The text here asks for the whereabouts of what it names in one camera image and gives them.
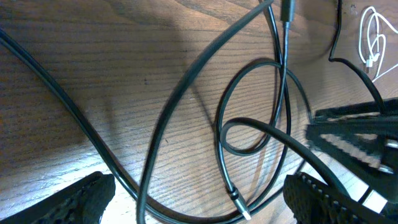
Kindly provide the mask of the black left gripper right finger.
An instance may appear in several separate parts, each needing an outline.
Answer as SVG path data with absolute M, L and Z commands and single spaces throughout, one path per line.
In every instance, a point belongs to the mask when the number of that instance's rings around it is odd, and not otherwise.
M 287 175 L 283 197 L 298 223 L 394 223 L 307 173 Z

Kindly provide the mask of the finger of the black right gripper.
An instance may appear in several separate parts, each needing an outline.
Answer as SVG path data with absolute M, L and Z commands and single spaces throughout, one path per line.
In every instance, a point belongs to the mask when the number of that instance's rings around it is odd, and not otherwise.
M 397 198 L 397 139 L 391 128 L 310 124 L 306 138 L 386 199 Z
M 383 100 L 384 114 L 397 115 L 397 98 L 388 98 Z M 327 108 L 315 112 L 314 120 L 327 120 L 329 118 L 338 118 L 355 114 L 379 113 L 380 109 L 375 101 L 346 105 L 334 108 Z

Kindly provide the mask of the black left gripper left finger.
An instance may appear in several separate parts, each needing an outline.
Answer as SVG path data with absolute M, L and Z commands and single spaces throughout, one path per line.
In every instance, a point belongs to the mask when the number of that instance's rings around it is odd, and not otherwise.
M 115 191 L 114 175 L 96 171 L 1 223 L 100 223 Z

